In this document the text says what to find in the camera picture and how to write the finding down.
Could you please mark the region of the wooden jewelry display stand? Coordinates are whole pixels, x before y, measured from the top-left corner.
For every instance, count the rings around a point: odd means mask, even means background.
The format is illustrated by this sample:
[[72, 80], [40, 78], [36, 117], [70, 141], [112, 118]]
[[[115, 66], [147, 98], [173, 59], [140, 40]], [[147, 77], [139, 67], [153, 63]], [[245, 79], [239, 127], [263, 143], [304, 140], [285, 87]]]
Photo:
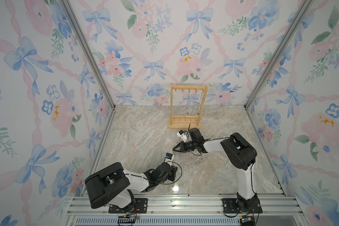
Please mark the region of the wooden jewelry display stand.
[[170, 86], [170, 129], [193, 129], [201, 127], [204, 104], [208, 94], [209, 85]]

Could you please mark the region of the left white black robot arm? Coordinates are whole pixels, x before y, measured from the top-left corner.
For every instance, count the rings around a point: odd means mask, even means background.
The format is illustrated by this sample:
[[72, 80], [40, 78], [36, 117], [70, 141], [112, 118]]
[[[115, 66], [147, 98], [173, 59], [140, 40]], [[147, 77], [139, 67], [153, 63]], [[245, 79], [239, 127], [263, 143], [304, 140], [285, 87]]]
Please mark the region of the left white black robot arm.
[[91, 208], [110, 204], [128, 212], [136, 204], [133, 190], [147, 193], [158, 185], [174, 184], [178, 170], [182, 170], [181, 167], [171, 161], [163, 162], [156, 169], [144, 173], [130, 172], [121, 163], [114, 163], [85, 179]]

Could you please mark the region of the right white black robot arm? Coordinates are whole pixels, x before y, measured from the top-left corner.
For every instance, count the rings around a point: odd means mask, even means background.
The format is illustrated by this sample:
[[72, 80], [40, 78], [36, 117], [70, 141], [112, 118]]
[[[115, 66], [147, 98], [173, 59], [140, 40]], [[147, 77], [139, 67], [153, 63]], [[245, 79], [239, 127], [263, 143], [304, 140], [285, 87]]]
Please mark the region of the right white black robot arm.
[[172, 150], [179, 153], [198, 151], [199, 154], [224, 152], [236, 167], [238, 177], [237, 211], [260, 213], [260, 200], [254, 188], [253, 166], [257, 151], [242, 135], [235, 132], [224, 138], [205, 139], [198, 128], [180, 130], [182, 139]]

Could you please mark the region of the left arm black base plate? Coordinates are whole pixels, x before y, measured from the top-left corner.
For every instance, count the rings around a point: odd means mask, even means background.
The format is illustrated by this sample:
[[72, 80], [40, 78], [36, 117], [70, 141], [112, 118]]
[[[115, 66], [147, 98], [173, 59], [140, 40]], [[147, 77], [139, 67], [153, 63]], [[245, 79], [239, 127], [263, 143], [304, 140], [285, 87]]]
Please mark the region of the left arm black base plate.
[[108, 213], [111, 214], [146, 213], [147, 208], [148, 208], [147, 198], [135, 198], [134, 201], [130, 202], [126, 207], [123, 208], [110, 204]]

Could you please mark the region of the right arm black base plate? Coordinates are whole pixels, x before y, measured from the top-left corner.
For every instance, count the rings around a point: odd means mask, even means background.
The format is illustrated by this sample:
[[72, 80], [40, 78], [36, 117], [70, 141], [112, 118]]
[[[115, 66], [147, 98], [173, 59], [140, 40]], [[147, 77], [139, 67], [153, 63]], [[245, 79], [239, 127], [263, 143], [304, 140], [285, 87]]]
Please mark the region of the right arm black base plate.
[[224, 198], [221, 201], [226, 214], [245, 214], [250, 211], [252, 213], [263, 213], [260, 200], [256, 196], [249, 200], [244, 200], [243, 198]]

